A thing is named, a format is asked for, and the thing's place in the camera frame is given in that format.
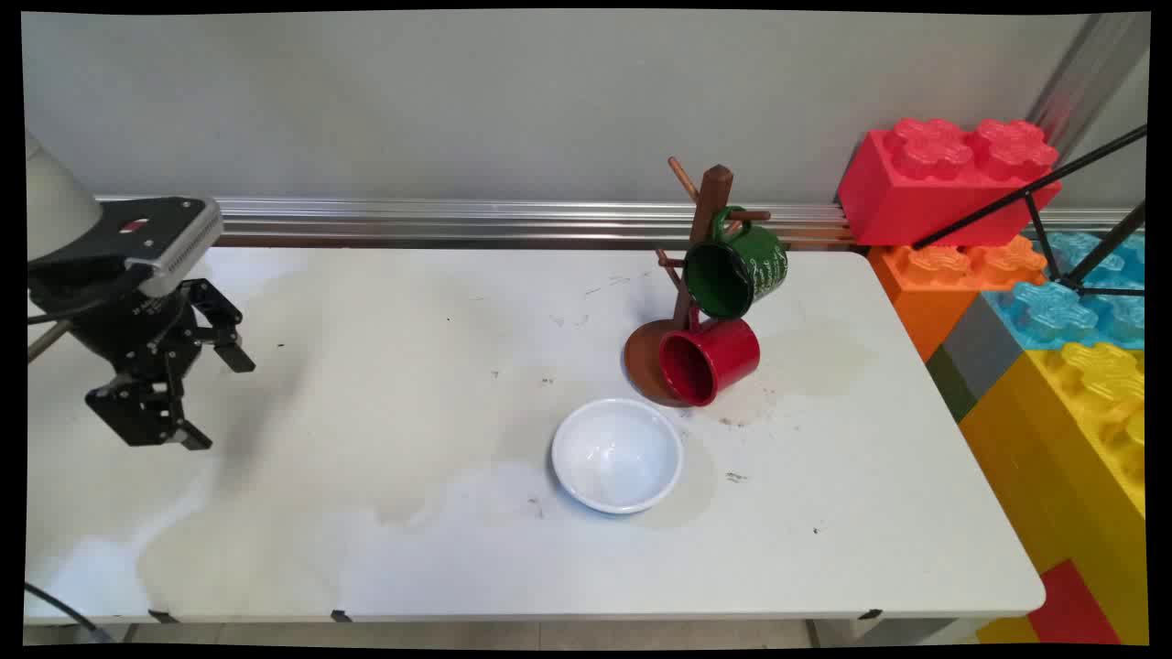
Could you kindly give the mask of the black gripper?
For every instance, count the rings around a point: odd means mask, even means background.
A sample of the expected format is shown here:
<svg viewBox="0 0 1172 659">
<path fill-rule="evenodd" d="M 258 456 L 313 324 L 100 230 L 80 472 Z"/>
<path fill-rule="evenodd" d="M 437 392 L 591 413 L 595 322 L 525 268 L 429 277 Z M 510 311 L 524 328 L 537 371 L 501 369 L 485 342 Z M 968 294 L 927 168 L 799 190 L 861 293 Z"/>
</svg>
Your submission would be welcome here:
<svg viewBox="0 0 1172 659">
<path fill-rule="evenodd" d="M 207 279 L 185 280 L 162 297 L 143 295 L 130 280 L 105 276 L 66 286 L 71 337 L 113 367 L 113 379 L 84 402 L 130 447 L 210 449 L 212 439 L 188 421 L 183 379 L 202 354 L 198 345 L 210 345 L 234 373 L 255 371 L 240 342 L 243 313 Z"/>
</svg>

